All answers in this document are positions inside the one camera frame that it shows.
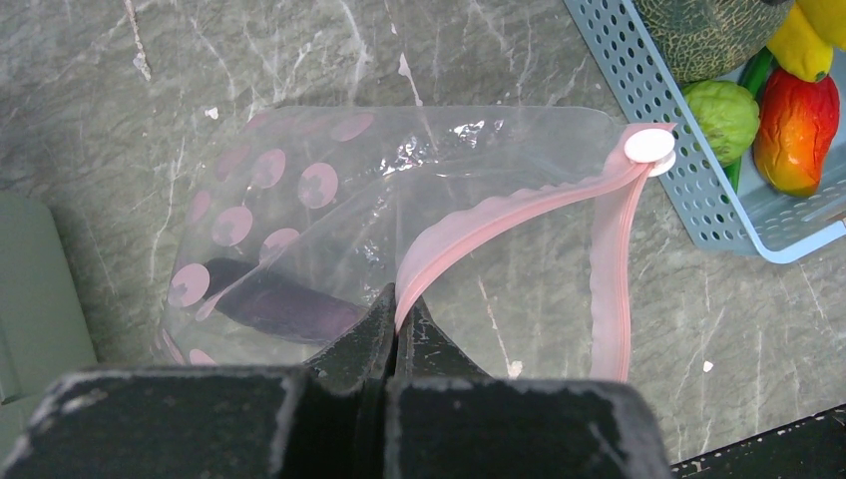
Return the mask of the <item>yellow banana bunch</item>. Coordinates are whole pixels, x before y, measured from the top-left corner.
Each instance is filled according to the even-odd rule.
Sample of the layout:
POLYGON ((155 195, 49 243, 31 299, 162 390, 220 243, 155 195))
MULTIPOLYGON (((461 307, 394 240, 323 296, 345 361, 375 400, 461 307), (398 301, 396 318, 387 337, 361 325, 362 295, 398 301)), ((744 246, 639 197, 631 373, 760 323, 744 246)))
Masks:
POLYGON ((794 1, 766 48, 786 72, 820 82, 830 73, 835 50, 845 50, 845 0, 794 1))

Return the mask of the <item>clear zip top bag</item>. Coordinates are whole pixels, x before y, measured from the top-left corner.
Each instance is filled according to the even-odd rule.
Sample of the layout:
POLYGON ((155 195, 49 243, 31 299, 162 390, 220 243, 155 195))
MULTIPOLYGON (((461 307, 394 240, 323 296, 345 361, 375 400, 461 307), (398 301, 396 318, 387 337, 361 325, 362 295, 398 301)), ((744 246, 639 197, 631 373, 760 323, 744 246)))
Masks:
POLYGON ((572 300, 591 329, 589 377, 630 370, 629 244, 647 180, 675 162, 674 123, 581 107, 283 107, 212 149, 194 191, 151 346, 176 364, 296 363, 324 346, 241 325, 205 299, 225 257, 368 308, 541 291, 544 248, 574 234, 572 300))

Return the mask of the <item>purple eggplant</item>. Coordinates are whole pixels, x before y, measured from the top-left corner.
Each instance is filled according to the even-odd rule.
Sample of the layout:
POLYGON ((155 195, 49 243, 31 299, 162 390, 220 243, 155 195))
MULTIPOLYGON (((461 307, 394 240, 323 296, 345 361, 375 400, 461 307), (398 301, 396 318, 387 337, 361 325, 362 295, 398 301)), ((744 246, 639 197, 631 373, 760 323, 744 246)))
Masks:
POLYGON ((305 287, 269 269, 217 257, 204 263, 210 274, 205 299, 229 319, 283 340, 325 345, 353 327, 367 308, 305 287))

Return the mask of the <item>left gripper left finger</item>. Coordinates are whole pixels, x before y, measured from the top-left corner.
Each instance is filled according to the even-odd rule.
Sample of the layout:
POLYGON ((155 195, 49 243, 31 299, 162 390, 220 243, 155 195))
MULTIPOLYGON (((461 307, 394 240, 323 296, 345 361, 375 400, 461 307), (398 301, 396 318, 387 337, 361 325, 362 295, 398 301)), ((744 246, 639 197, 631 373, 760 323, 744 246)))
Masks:
POLYGON ((59 378, 5 478, 378 478, 395 288, 301 365, 88 368, 59 378))

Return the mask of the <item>green chili pepper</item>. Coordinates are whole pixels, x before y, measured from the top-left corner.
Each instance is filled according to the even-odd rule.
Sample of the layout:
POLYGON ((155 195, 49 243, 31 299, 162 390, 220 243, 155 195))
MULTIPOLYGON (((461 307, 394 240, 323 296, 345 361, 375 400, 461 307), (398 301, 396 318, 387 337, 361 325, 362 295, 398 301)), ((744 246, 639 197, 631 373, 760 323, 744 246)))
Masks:
MULTIPOLYGON (((746 90, 746 92, 751 96, 754 106, 757 108, 760 108, 760 90, 765 85, 767 78, 769 77, 773 62, 774 57, 769 49, 766 47, 762 48, 748 60, 737 81, 737 85, 746 90)), ((751 146, 748 145, 733 163, 722 167, 722 170, 726 174, 732 189, 736 193, 738 192, 738 185, 742 170, 742 158, 745 152, 750 148, 751 146)))

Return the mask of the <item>green netted melon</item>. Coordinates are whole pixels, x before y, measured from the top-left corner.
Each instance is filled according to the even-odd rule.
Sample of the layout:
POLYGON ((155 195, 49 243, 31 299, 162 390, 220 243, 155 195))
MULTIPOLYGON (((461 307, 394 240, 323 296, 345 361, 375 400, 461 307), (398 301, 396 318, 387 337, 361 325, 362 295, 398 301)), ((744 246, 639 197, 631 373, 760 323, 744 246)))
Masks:
POLYGON ((639 0, 634 6, 674 79, 690 84, 743 66, 781 27, 793 3, 639 0))

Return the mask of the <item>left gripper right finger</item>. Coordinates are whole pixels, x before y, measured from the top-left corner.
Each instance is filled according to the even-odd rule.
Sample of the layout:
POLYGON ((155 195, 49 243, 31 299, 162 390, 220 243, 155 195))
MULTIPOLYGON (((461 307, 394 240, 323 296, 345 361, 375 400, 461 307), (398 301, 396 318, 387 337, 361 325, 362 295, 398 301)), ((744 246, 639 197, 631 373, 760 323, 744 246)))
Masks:
POLYGON ((386 387, 390 478, 667 478, 648 404, 604 380, 497 379, 423 300, 400 329, 386 387))

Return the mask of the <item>light blue plastic basket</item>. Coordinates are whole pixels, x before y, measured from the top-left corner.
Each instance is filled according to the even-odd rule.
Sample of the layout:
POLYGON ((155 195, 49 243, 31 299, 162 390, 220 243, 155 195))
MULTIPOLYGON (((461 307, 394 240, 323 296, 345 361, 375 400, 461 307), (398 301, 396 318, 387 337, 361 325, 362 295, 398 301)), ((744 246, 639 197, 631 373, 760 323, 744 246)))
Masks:
POLYGON ((845 241, 845 130, 838 129, 820 187, 808 199, 780 194, 745 152, 734 188, 631 1, 566 7, 626 118, 674 123, 677 159, 660 182, 698 247, 794 262, 845 241))

